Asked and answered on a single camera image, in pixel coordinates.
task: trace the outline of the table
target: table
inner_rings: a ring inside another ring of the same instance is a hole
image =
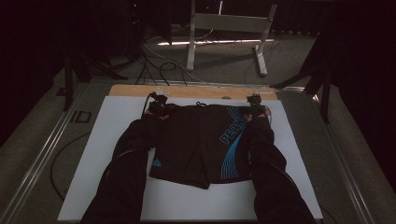
[[[253,89],[114,86],[102,104],[58,220],[79,221],[82,218],[96,192],[102,172],[111,160],[117,140],[129,123],[140,117],[146,97],[153,91],[169,92],[168,103],[178,105],[192,105],[197,101],[209,105],[247,105],[246,96],[251,95]],[[262,104],[269,106],[273,112],[272,127],[276,133],[276,145],[288,160],[287,172],[294,179],[314,218],[322,219],[315,192],[281,102],[271,89],[254,91],[261,94]],[[232,99],[222,100],[224,96]],[[148,173],[154,151],[152,149],[148,156]],[[212,184],[209,189],[198,189],[148,177],[141,218],[143,221],[256,220],[254,197],[251,181]]]
[[[195,0],[191,0],[191,33],[189,54],[187,58],[187,70],[192,72],[194,69],[195,59],[195,29],[215,29],[239,32],[262,33],[261,43],[256,46],[256,58],[259,63],[260,74],[267,76],[267,68],[265,65],[263,50],[265,40],[270,32],[271,23],[276,12],[276,4],[271,5],[267,18],[244,17],[231,15],[216,15],[195,12]]]

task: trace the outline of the black shorts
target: black shorts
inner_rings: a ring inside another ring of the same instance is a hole
[[[150,176],[207,189],[250,179],[247,122],[238,106],[178,107],[163,123]]]

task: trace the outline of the white stand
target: white stand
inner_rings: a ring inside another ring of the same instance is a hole
[[[267,69],[263,58],[263,50],[265,40],[267,39],[267,36],[270,32],[275,11],[276,4],[272,4],[267,18],[195,13],[195,0],[191,0],[191,34],[189,54],[187,58],[187,70],[189,72],[194,70],[195,29],[214,29],[253,33],[262,32],[261,43],[260,45],[256,46],[256,57],[260,67],[260,74],[266,77]]]

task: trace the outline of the black garment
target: black garment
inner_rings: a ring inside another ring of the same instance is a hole
[[[250,179],[247,122],[238,106],[180,106],[163,123],[150,176],[208,189]]]
[[[150,115],[130,125],[117,143],[110,170],[104,173],[81,224],[139,222],[148,153],[139,150],[119,155],[133,148],[156,146],[160,132],[161,120]],[[283,173],[286,160],[274,146],[268,119],[248,123],[242,139],[252,154],[251,178],[257,192],[254,208],[260,223],[314,224],[299,190]]]

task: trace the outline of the sleeve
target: sleeve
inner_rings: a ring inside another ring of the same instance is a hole
[[[133,121],[120,137],[95,197],[81,224],[138,223],[146,187],[148,150],[155,147],[162,120],[152,115]]]
[[[244,131],[251,154],[254,209],[260,223],[316,223],[299,190],[285,173],[286,159],[274,145],[268,118],[252,120]]]

